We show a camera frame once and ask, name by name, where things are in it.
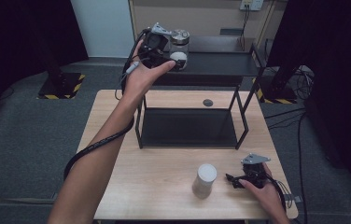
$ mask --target camera rig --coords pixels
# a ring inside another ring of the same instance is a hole
[[[241,179],[249,181],[251,184],[253,184],[259,189],[262,189],[265,186],[265,184],[269,181],[274,185],[275,189],[277,190],[277,193],[281,200],[281,204],[283,205],[284,210],[286,210],[286,200],[283,191],[280,189],[277,181],[273,179],[270,175],[266,174],[266,171],[262,164],[263,162],[270,160],[270,158],[250,153],[241,161],[241,163],[243,164],[243,171],[245,172],[245,175],[237,177],[228,174],[225,175],[228,181],[232,183],[234,189],[244,188],[244,186],[239,181]]]
[[[169,40],[168,36],[171,36],[173,32],[167,31],[161,27],[158,23],[155,23],[152,28],[147,28],[143,30],[140,35],[135,40],[134,46],[130,52],[129,58],[123,66],[123,75],[121,81],[122,92],[125,90],[126,78],[128,75],[126,71],[131,66],[133,62],[133,53],[138,42],[144,37],[144,41],[141,44],[140,49],[137,52],[139,58],[138,62],[141,62],[147,68],[157,67],[168,61],[175,61],[175,66],[173,70],[178,71],[180,68],[184,67],[185,60],[173,60],[164,55],[164,48],[166,47]]]
[[[149,32],[147,32],[141,48],[138,50],[138,57],[140,61],[147,68],[159,66],[168,61],[175,61],[174,70],[179,70],[185,64],[185,60],[173,60],[164,56],[164,48],[169,40],[167,36],[171,36],[173,32],[167,31],[158,23],[153,25]]]

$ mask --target white cup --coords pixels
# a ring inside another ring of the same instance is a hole
[[[217,170],[211,164],[203,164],[199,167],[195,181],[193,181],[192,191],[200,199],[207,198],[217,178]]]

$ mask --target gray carpet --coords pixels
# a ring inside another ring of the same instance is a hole
[[[50,199],[59,190],[63,168],[76,152],[95,94],[117,86],[123,62],[91,60],[65,66],[65,72],[86,75],[72,100],[36,99],[46,73],[13,84],[13,94],[11,90],[4,92],[4,97],[11,95],[0,101],[0,198]],[[251,79],[246,78],[242,90],[249,90],[250,85]],[[269,116],[303,104],[300,100],[296,105],[260,106]],[[267,123],[271,125],[298,113],[268,119]],[[298,123],[293,123],[272,129],[271,135],[293,194],[302,195],[297,129]],[[301,140],[309,223],[351,223],[351,175],[347,170],[331,167],[308,119],[302,122]],[[303,223],[302,204],[297,206],[298,220]],[[50,205],[0,203],[0,223],[45,223],[49,211]]]

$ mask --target hand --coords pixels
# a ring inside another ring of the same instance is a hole
[[[272,172],[269,170],[266,163],[263,163],[263,168],[266,174],[272,176]],[[274,185],[267,182],[262,189],[256,188],[250,182],[242,179],[240,183],[258,199],[262,208],[271,216],[274,223],[289,223],[286,212],[281,205],[281,200],[278,196],[277,190]]]
[[[139,41],[135,51],[133,53],[133,60],[139,62],[140,59],[137,56],[137,52],[141,47],[143,41]],[[169,61],[163,63],[161,66],[155,68],[147,68],[142,63],[132,71],[132,73],[127,77],[126,81],[126,90],[124,95],[131,94],[134,97],[141,98],[144,94],[147,93],[149,88],[152,86],[153,82],[160,77],[161,75],[167,73],[176,65],[176,62]]]

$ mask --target table surface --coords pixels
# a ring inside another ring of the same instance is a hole
[[[214,108],[227,108],[232,91],[150,91],[148,106],[206,108],[210,99]],[[240,91],[242,101],[248,92]],[[97,93],[78,151],[89,144],[117,104],[114,91]],[[232,118],[237,137],[243,131],[240,111],[233,106]],[[138,147],[136,134],[124,138],[96,219],[266,219],[267,214],[246,189],[234,189],[225,174],[243,175],[241,159],[248,153],[271,158],[267,162],[273,177],[289,189],[283,168],[274,148],[259,103],[255,97],[246,111],[249,133],[241,147],[200,148]],[[218,176],[210,196],[197,198],[191,189],[201,164],[210,163]],[[295,203],[287,210],[295,218]]]

